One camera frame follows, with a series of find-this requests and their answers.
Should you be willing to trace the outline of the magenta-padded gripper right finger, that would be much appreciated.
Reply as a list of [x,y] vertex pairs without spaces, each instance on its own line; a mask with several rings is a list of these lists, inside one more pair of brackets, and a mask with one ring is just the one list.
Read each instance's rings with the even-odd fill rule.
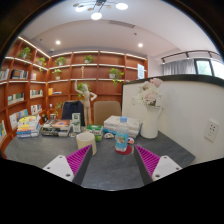
[[138,145],[134,146],[134,156],[145,185],[181,170],[169,156],[158,156]]

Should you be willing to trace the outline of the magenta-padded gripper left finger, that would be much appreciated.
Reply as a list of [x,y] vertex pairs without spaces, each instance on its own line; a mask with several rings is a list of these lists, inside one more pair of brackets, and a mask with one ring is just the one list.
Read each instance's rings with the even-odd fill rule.
[[81,185],[91,157],[92,146],[88,145],[68,156],[58,155],[44,167],[44,170]]

